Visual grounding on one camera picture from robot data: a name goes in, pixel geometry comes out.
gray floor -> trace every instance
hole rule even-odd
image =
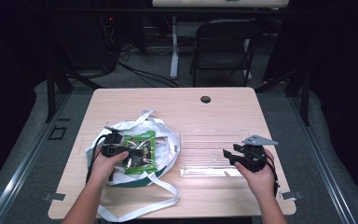
[[[259,43],[251,71],[253,79],[248,86],[262,85],[273,43],[274,36],[269,35]],[[120,61],[169,77],[172,53],[169,48],[161,48],[161,42],[151,43],[151,46],[148,56],[134,50],[122,55],[125,60]],[[184,87],[191,86],[190,49],[185,43],[180,48],[179,77],[175,82]],[[83,71],[82,74],[90,75],[91,72]],[[200,74],[200,86],[240,86],[242,83],[241,73],[206,76]],[[164,87],[153,81],[147,84],[120,66],[112,74],[92,80],[106,88],[141,88],[150,87],[149,84]],[[58,113],[49,124],[45,123],[48,112],[46,83],[35,88],[34,110],[0,173],[0,223],[59,222],[48,217],[50,202],[43,198],[46,193],[55,192],[58,186],[92,95],[90,88],[77,80],[71,81],[75,90],[70,95],[57,93]],[[282,92],[285,86],[286,83],[281,83],[257,97],[272,138],[280,143],[277,151],[289,186],[305,196],[296,201],[297,210],[288,217],[289,222],[358,223],[358,188],[331,147],[318,98],[314,94],[310,96],[311,125],[306,127],[298,116],[298,99],[286,98]],[[51,140],[57,128],[66,128],[65,134],[61,140]],[[260,218],[253,217],[253,222],[260,223]]]

hand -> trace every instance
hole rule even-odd
[[[97,182],[101,185],[104,185],[104,184],[106,184],[106,182],[107,182],[109,176],[112,174],[112,172],[114,172],[115,165],[118,162],[126,159],[127,156],[129,155],[129,152],[125,151],[120,154],[117,154],[114,157],[107,158],[103,154],[99,153],[100,150],[101,150],[100,148],[97,149],[97,152],[96,152],[97,156],[96,156],[95,161],[92,165],[92,171],[91,171],[91,176],[89,178],[90,179],[89,181]]]
[[[265,149],[267,161],[272,165],[274,157],[271,152]],[[252,193],[255,195],[257,200],[266,197],[274,197],[274,175],[268,165],[265,165],[263,170],[257,171],[255,173],[249,171],[239,162],[235,162],[235,167],[237,170],[246,178],[249,184],[249,188]]]

wooden table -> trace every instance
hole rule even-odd
[[[202,96],[211,97],[208,104]],[[99,89],[94,92],[66,164],[57,193],[65,194],[62,202],[53,201],[48,215],[61,219],[74,204],[85,185],[87,162],[85,150],[105,125],[122,120],[135,120],[139,113],[155,108],[152,117],[164,120],[178,135],[183,130],[249,130],[270,138],[255,92],[250,88],[158,88]],[[275,157],[279,191],[290,191],[275,147],[266,146]],[[176,217],[248,217],[259,216],[260,210],[247,182],[242,177],[181,177],[179,161],[161,179],[178,188],[177,204],[149,213],[145,218]],[[152,185],[123,189],[106,187],[102,205],[121,217],[142,206],[163,201],[172,195]],[[293,201],[278,202],[285,215],[296,211]]]

